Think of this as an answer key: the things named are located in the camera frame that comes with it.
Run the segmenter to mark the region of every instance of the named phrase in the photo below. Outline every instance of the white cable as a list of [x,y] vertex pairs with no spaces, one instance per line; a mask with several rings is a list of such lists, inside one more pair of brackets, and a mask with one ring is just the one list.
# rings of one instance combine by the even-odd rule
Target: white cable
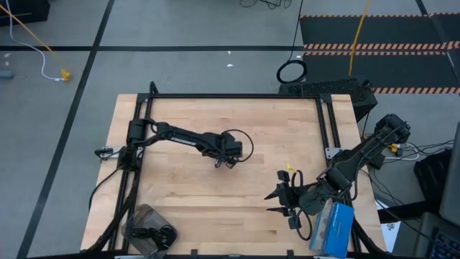
[[416,157],[414,158],[394,158],[394,157],[386,157],[385,159],[390,159],[390,160],[404,160],[404,161],[414,161],[414,160],[417,160],[420,155],[418,154],[418,151],[415,149],[415,147],[412,145],[412,144],[409,144],[409,143],[405,143],[408,147],[411,147],[412,149],[414,149],[414,154],[417,154]]
[[[11,9],[9,8],[9,1],[5,0],[5,2],[6,2],[6,7],[8,9],[8,12],[12,13]],[[13,37],[13,18],[11,16],[9,16],[9,36],[15,43],[23,45],[23,46],[30,47],[33,50],[36,50],[37,52],[42,54],[42,57],[43,57],[42,75],[45,78],[50,79],[50,80],[54,80],[54,81],[57,81],[57,82],[58,81],[64,81],[64,78],[52,78],[52,77],[49,77],[49,76],[45,75],[45,72],[43,72],[43,70],[45,69],[45,65],[46,65],[46,57],[45,57],[45,54],[41,50],[39,50],[39,49],[37,49],[35,47],[32,47],[31,45],[28,45],[27,43],[19,42],[19,41],[14,39],[14,37]]]

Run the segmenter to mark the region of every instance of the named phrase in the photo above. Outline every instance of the blue package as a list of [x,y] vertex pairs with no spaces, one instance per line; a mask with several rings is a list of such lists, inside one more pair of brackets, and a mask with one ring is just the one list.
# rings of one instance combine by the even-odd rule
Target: blue package
[[336,202],[332,205],[330,213],[323,252],[337,258],[345,258],[353,225],[354,209]]

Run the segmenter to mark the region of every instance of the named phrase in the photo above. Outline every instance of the wooden table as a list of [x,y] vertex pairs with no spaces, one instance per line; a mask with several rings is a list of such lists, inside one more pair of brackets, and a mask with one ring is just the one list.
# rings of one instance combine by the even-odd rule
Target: wooden table
[[[136,95],[119,95],[108,146],[125,145],[135,100]],[[333,96],[333,107],[342,147],[352,148],[359,143],[359,132],[349,96]],[[192,249],[202,255],[286,255],[286,250],[315,254],[289,229],[288,218],[265,210],[279,206],[278,200],[264,200],[279,183],[276,172],[285,170],[286,162],[304,172],[305,183],[315,181],[326,168],[314,100],[154,99],[152,108],[152,118],[158,122],[196,132],[237,128],[247,132],[255,144],[253,156],[231,170],[216,169],[213,160],[202,157],[194,147],[174,142],[163,141],[146,149],[137,204],[149,204],[180,232],[169,254],[188,255]],[[325,105],[323,110],[330,129]],[[249,141],[243,134],[232,134],[243,142],[245,157]],[[328,134],[334,146],[330,130]],[[116,159],[103,162],[98,182],[115,167]],[[94,196],[82,249],[91,246],[111,221],[120,179],[118,173]],[[371,183],[360,173],[358,184],[359,195],[353,203],[356,219],[376,245],[385,249]],[[303,217],[302,223],[306,235],[308,224]],[[116,248],[121,248],[120,237]],[[138,253],[133,247],[129,252]]]

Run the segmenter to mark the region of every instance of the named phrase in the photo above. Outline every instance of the clear plastic container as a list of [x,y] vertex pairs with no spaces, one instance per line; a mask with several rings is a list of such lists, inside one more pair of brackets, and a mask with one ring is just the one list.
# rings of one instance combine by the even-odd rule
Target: clear plastic container
[[137,208],[121,234],[148,259],[163,258],[179,238],[178,231],[147,204]]

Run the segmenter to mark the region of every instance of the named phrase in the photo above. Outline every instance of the floor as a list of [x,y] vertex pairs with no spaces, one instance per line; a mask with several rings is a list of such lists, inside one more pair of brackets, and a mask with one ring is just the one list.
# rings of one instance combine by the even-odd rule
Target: floor
[[[100,46],[215,45],[233,46],[232,51],[184,47],[107,50],[93,56],[91,46],[95,39],[99,42],[98,25],[108,3],[112,0],[50,0],[48,21],[29,25],[48,45],[83,47],[58,53],[73,70],[68,83],[43,78],[36,52],[0,51],[0,68],[15,74],[13,80],[0,81],[0,117],[7,122],[0,127],[5,150],[0,157],[4,168],[0,204],[7,208],[0,210],[0,232],[8,233],[0,236],[0,258],[78,252],[88,216],[84,208],[99,169],[93,150],[106,141],[117,94],[146,91],[151,80],[163,93],[276,93],[275,73],[289,52],[266,46],[292,44],[300,4],[293,1],[288,9],[270,11],[262,3],[243,9],[238,0],[114,0]],[[365,3],[305,0],[302,13],[361,14]],[[428,12],[460,12],[458,0],[423,3]],[[420,14],[420,10],[415,0],[373,0],[369,13]],[[0,35],[0,46],[14,45],[7,27],[0,28]],[[14,35],[34,42],[21,27],[14,27]],[[296,44],[301,43],[298,37]],[[248,45],[259,47],[235,51]],[[50,56],[47,61],[46,74],[59,76],[59,64]],[[285,76],[298,72],[293,68]],[[460,114],[451,112],[460,110],[458,95],[377,95],[377,100],[366,132],[386,113],[396,113],[411,125],[410,140],[424,145],[450,140],[460,121]],[[68,118],[69,112],[76,112],[74,120]],[[57,149],[63,150],[62,157]],[[398,162],[377,172],[404,202],[423,199],[412,167],[413,162]],[[49,172],[55,172],[49,196],[46,203],[37,203],[43,184],[52,179],[47,178]],[[41,217],[34,216],[35,233],[34,227],[27,231],[34,210],[42,212]],[[29,242],[23,242],[26,232]],[[414,236],[402,227],[395,253],[409,255]]]

